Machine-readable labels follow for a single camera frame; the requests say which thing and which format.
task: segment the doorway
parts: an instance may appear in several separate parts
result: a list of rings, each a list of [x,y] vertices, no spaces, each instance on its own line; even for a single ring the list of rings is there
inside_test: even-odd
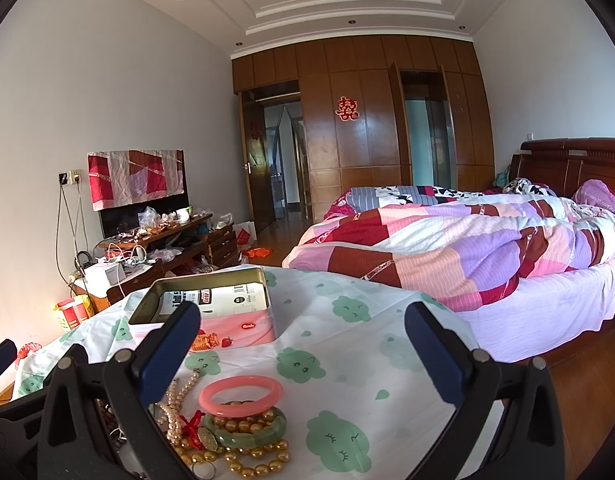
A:
[[[312,222],[308,154],[299,82],[239,94],[244,170],[256,231],[275,220]]]
[[[265,130],[275,218],[289,212],[305,214],[311,210],[311,198],[300,101],[265,107]]]

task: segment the orange item on floor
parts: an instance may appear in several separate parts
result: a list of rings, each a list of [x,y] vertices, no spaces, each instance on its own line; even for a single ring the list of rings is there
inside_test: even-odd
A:
[[[257,247],[255,249],[246,249],[243,251],[243,254],[248,258],[265,258],[265,256],[272,254],[272,250],[267,247]]]

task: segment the white wall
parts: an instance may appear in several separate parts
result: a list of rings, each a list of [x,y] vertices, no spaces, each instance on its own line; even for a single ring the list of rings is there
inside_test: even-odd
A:
[[[246,217],[228,56],[141,0],[19,0],[0,26],[0,341],[61,334],[57,173],[87,174],[88,152],[131,148],[184,150],[191,203]],[[66,193],[74,215],[76,187]],[[94,244],[87,183],[83,194]],[[63,220],[65,275],[69,230]]]
[[[529,133],[615,137],[615,48],[584,0],[506,0],[474,45],[497,171]]]

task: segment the pillow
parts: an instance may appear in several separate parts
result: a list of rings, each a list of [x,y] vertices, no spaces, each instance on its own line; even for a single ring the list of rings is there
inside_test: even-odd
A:
[[[510,184],[503,188],[503,193],[512,193],[516,195],[556,196],[556,193],[545,184],[533,184],[529,179],[523,177],[512,180]]]
[[[572,196],[577,204],[608,209],[615,214],[615,193],[602,180],[587,180]]]

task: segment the wall socket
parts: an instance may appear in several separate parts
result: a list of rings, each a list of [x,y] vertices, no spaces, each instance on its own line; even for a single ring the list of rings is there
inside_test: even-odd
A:
[[[59,184],[65,186],[65,184],[76,184],[81,181],[81,174],[78,170],[69,170],[67,173],[59,173]]]

